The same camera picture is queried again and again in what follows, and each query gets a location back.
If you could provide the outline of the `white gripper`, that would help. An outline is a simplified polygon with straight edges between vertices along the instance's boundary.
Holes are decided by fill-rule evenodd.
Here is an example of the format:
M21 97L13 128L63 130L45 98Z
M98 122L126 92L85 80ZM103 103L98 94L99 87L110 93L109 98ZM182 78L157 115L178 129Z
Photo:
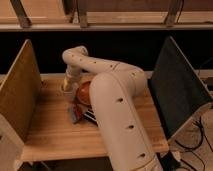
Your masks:
M76 91L79 87L79 79L76 77L65 77L63 84L62 84L62 90L65 92L72 92Z

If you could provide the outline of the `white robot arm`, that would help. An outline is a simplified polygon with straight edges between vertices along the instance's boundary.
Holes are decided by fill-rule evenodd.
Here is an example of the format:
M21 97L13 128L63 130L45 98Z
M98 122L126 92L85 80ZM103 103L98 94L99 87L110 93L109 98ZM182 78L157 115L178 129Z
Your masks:
M114 171L163 171L133 99L147 88L145 72L120 61L90 57L83 46L62 54L70 79L94 75L89 98Z

